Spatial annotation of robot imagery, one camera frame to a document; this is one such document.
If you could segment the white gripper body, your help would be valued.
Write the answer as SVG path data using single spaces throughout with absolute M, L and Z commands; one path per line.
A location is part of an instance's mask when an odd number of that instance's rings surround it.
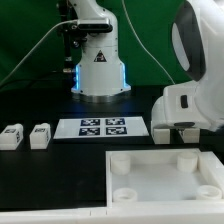
M 224 111 L 209 97 L 197 97 L 195 81 L 167 86 L 153 105 L 151 130 L 199 128 L 216 132 L 224 128 Z

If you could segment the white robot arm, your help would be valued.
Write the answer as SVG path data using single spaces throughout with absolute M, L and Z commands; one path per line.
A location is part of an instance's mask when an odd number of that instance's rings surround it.
M 69 0 L 87 42 L 72 92 L 94 99 L 126 92 L 118 57 L 116 17 L 96 0 Z M 224 127 L 224 0 L 185 0 L 172 25 L 172 45 L 189 82 L 164 88 L 152 108 L 151 128 Z

